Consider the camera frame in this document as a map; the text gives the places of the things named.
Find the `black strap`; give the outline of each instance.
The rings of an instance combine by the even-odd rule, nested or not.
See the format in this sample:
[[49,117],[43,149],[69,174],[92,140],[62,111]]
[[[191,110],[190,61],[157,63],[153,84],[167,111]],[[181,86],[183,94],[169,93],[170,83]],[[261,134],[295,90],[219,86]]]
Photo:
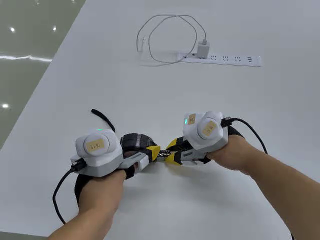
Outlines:
[[242,136],[241,133],[238,132],[238,131],[237,131],[234,127],[232,127],[232,126],[228,126],[228,135],[229,135],[229,136],[230,136],[230,135],[238,135],[238,136],[244,138],[244,136]]
[[96,109],[91,109],[91,112],[94,115],[97,115],[99,118],[101,118],[102,120],[106,121],[106,123],[110,126],[110,128],[112,129],[112,131],[116,132],[116,128],[115,126],[111,123],[111,121],[100,111],[96,110]]

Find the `forearm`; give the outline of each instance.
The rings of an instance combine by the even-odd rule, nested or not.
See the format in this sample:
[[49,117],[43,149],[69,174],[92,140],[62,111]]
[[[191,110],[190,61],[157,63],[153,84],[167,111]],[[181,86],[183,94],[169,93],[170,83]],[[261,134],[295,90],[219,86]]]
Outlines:
[[295,238],[320,239],[320,184],[258,150],[249,163],[246,172]]
[[[105,178],[91,180],[81,192],[79,214],[52,233],[49,240],[102,240],[112,225],[114,214],[122,197],[125,178],[124,171],[117,171]],[[90,193],[98,195],[99,192],[93,192],[93,189],[102,188],[103,191],[109,193],[107,197],[96,198],[88,204],[85,197]]]
[[49,240],[102,240],[109,231],[113,214],[99,210],[88,210],[78,214],[71,221],[57,229]]

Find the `white table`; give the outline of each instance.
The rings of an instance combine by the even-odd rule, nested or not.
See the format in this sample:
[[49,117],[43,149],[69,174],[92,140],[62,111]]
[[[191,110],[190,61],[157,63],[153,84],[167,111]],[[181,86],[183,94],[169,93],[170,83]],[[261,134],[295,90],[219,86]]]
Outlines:
[[[320,181],[316,5],[313,0],[87,0],[0,152],[0,231],[48,236],[61,225],[51,197],[70,166],[75,139],[105,127],[91,108],[106,113],[119,137],[144,133],[163,147],[182,135],[186,112],[241,117],[256,128],[271,155]],[[211,51],[261,55],[264,66],[140,66],[136,33],[158,13],[189,13],[207,30]],[[169,49],[176,37],[188,36],[182,23],[166,26],[159,28],[155,45]],[[191,41],[183,37],[180,45]],[[236,128],[260,147],[248,129]],[[67,178],[57,197],[67,220],[77,212],[75,178]],[[248,176],[214,162],[197,167],[158,162],[125,181],[107,239],[267,240],[288,234]]]

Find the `power strip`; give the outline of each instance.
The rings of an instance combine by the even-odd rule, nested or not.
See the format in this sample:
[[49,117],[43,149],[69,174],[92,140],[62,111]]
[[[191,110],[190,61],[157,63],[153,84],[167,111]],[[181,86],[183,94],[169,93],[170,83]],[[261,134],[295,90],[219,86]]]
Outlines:
[[[183,58],[187,53],[178,52],[177,60]],[[197,58],[196,53],[185,57],[181,62],[186,63],[200,63],[200,64],[223,64],[223,65],[238,65],[250,67],[262,67],[262,59],[260,56],[250,55],[227,55],[227,54],[211,54],[207,58]]]

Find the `white device housing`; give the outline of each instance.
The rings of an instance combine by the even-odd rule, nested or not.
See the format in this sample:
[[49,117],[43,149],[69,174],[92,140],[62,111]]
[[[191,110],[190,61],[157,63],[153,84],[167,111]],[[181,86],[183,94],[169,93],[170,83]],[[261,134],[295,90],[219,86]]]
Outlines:
[[218,150],[228,143],[228,128],[221,127],[222,119],[221,112],[186,113],[183,136],[201,153]]
[[99,167],[119,156],[122,157],[120,142],[110,129],[96,130],[89,135],[77,138],[75,148],[77,155],[71,158],[72,164],[75,160],[83,158],[88,166]]

